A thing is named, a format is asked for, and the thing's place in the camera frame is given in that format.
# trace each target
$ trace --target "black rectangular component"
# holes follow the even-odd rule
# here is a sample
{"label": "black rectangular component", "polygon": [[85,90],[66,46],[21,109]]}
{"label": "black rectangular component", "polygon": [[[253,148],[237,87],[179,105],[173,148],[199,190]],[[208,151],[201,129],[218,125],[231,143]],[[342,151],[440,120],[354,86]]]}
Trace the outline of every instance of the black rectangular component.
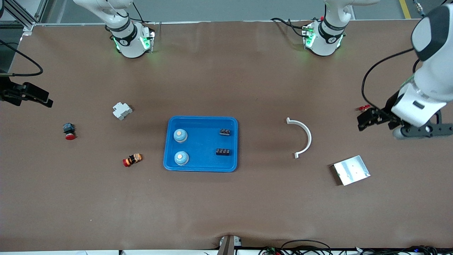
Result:
{"label": "black rectangular component", "polygon": [[229,136],[230,135],[230,130],[229,129],[220,129],[220,134],[223,136]]}
{"label": "black rectangular component", "polygon": [[216,149],[216,155],[219,156],[229,156],[230,155],[230,150],[229,149]]}

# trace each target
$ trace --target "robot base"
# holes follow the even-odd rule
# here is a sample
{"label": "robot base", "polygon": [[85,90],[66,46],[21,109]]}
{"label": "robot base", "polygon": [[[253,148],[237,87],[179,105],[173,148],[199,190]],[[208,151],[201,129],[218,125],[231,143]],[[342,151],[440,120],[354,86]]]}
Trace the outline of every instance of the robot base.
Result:
{"label": "robot base", "polygon": [[154,46],[154,31],[150,32],[149,27],[143,26],[138,22],[133,22],[137,28],[137,35],[128,46],[118,43],[116,40],[116,49],[127,58],[138,58],[145,52],[152,52]]}
{"label": "robot base", "polygon": [[303,35],[308,36],[308,38],[304,38],[304,47],[313,51],[316,55],[329,56],[340,47],[343,35],[338,39],[338,42],[328,44],[326,40],[319,35],[319,24],[319,21],[314,21],[304,27]]}

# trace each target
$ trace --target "curved handle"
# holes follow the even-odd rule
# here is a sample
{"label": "curved handle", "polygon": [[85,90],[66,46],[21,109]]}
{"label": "curved handle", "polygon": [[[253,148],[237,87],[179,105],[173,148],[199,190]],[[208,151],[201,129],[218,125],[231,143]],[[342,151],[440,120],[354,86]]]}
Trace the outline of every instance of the curved handle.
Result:
{"label": "curved handle", "polygon": [[308,129],[308,127],[305,124],[303,124],[302,122],[297,121],[297,120],[291,120],[289,117],[286,118],[286,123],[287,124],[298,125],[299,127],[301,127],[307,133],[307,136],[308,136],[307,146],[302,151],[294,153],[294,157],[295,158],[299,158],[299,154],[304,153],[306,150],[308,150],[308,147],[310,147],[310,145],[311,145],[311,132],[310,132],[310,129]]}

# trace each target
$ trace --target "yellow floor line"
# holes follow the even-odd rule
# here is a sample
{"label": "yellow floor line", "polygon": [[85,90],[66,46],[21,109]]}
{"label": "yellow floor line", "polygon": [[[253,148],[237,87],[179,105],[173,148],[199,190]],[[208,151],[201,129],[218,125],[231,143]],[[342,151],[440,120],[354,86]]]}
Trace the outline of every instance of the yellow floor line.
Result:
{"label": "yellow floor line", "polygon": [[411,19],[409,9],[407,8],[406,0],[400,0],[401,9],[403,10],[404,18]]}

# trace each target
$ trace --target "brown table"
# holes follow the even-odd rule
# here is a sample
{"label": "brown table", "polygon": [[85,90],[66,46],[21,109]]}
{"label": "brown table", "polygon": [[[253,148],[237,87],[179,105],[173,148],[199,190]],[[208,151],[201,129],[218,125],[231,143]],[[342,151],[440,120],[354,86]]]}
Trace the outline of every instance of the brown table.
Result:
{"label": "brown table", "polygon": [[[452,246],[452,138],[397,141],[357,129],[360,85],[376,61],[410,47],[415,20],[356,21],[330,57],[274,23],[156,26],[155,52],[127,59],[103,26],[35,27],[20,50],[52,108],[1,103],[1,250],[206,249],[314,239],[332,247]],[[378,66],[366,93],[383,105],[415,54]],[[15,72],[34,70],[16,57]],[[117,102],[134,112],[119,121]],[[171,172],[174,115],[233,116],[233,173]],[[452,105],[444,121],[453,121]],[[286,117],[307,124],[303,131]],[[76,126],[66,141],[62,125]],[[142,153],[125,168],[121,160]],[[328,165],[361,155],[371,177],[338,186]]]}

